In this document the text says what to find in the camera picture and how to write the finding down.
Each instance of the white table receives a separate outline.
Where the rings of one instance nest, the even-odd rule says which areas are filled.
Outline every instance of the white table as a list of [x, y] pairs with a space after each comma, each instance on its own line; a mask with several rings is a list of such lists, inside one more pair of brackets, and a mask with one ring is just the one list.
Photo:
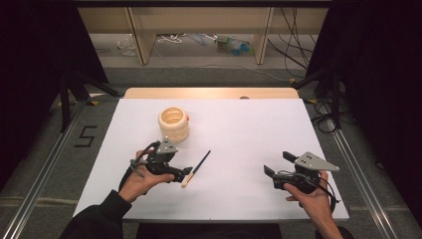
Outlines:
[[[190, 135], [177, 144], [170, 161], [177, 168], [196, 166], [211, 153], [186, 188], [163, 183], [141, 196], [124, 219], [144, 222], [274, 222], [309, 219], [287, 191], [276, 190], [263, 165], [294, 171], [283, 151], [324, 157], [304, 103], [299, 99], [119, 101], [75, 215], [102, 203], [118, 184], [137, 150], [161, 140], [157, 118], [169, 107], [190, 117]], [[341, 196], [329, 174], [337, 199]], [[348, 219], [342, 202], [335, 220]]]

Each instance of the floor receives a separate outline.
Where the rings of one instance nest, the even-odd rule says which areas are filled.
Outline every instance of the floor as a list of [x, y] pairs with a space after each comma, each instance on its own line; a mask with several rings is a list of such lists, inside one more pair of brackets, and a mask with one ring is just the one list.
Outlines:
[[[250, 41], [248, 35], [225, 36]], [[179, 86], [177, 84], [181, 83], [186, 86], [228, 82], [230, 86], [288, 87], [291, 80], [300, 81], [306, 72], [299, 64], [286, 60], [271, 44], [267, 47], [264, 64], [257, 65], [253, 54], [243, 52], [235, 56], [218, 49], [214, 40], [198, 34], [179, 34], [173, 39], [179, 43], [158, 36], [148, 64], [141, 66], [137, 56], [131, 56], [132, 51], [125, 51], [127, 39], [130, 39], [127, 35], [92, 35], [109, 85], [122, 93], [129, 87]], [[290, 36], [274, 35], [270, 41], [279, 50], [288, 50], [288, 55], [295, 61], [306, 65], [301, 51], [284, 42], [289, 39]], [[317, 36], [300, 36], [301, 46], [309, 50], [305, 51], [308, 58], [316, 40]], [[212, 74], [218, 79], [214, 83], [209, 80]], [[315, 86], [311, 83], [300, 89], [301, 98], [312, 100]], [[72, 105], [73, 125], [65, 135], [60, 133], [60, 101], [53, 103], [51, 115], [28, 157], [0, 193], [2, 235], [10, 229], [8, 225], [16, 225], [13, 219], [23, 219], [12, 238], [58, 238], [72, 218], [118, 102], [95, 88], [87, 86], [87, 89], [93, 96], [92, 104]], [[310, 119], [317, 113], [329, 111], [322, 104], [306, 104], [306, 107]], [[341, 125], [342, 129], [336, 133], [324, 132], [330, 130], [330, 121], [316, 125], [316, 135], [325, 156], [344, 168], [334, 178], [350, 219], [338, 224], [348, 228], [355, 238], [422, 238], [421, 228], [388, 175], [375, 165], [376, 157], [352, 116], [344, 115]], [[76, 146], [88, 143], [86, 139], [80, 139], [83, 130], [95, 137], [91, 146]], [[34, 196], [33, 204], [28, 203], [30, 195]], [[29, 213], [19, 217], [19, 209], [26, 203]], [[135, 223], [124, 223], [123, 228], [124, 238], [134, 237]], [[314, 238], [314, 228], [308, 221], [281, 223], [281, 231], [283, 238]]]

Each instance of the sleeve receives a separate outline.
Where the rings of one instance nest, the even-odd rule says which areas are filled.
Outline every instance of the sleeve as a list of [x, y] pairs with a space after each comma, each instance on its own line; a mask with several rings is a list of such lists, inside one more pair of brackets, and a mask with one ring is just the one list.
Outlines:
[[60, 238], [122, 238], [121, 221], [131, 204], [114, 190], [100, 205], [92, 205], [76, 215]]

